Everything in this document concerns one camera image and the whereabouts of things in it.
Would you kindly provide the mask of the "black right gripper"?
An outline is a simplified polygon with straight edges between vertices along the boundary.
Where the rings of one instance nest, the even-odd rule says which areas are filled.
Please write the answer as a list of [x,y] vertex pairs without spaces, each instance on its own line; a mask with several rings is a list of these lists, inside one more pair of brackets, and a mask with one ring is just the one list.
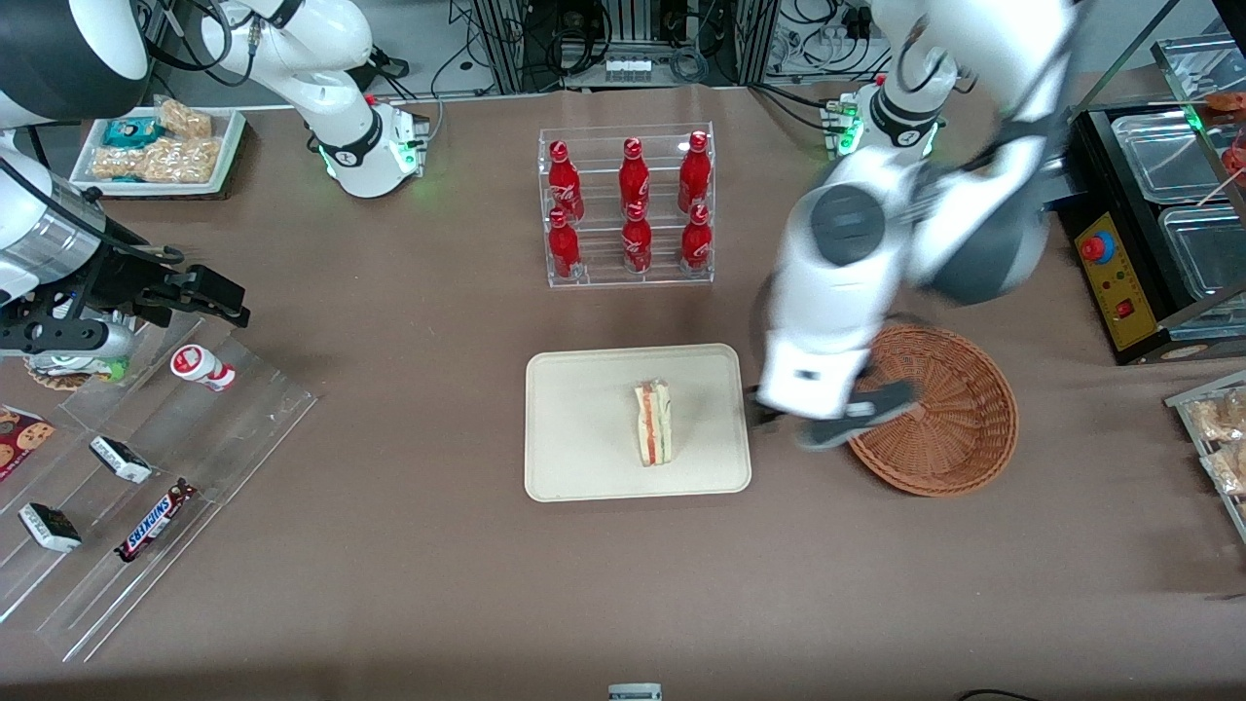
[[59,319],[121,314],[168,327],[173,313],[218,316],[248,327],[244,288],[204,265],[189,276],[146,276],[147,261],[105,245],[74,274],[59,281]]

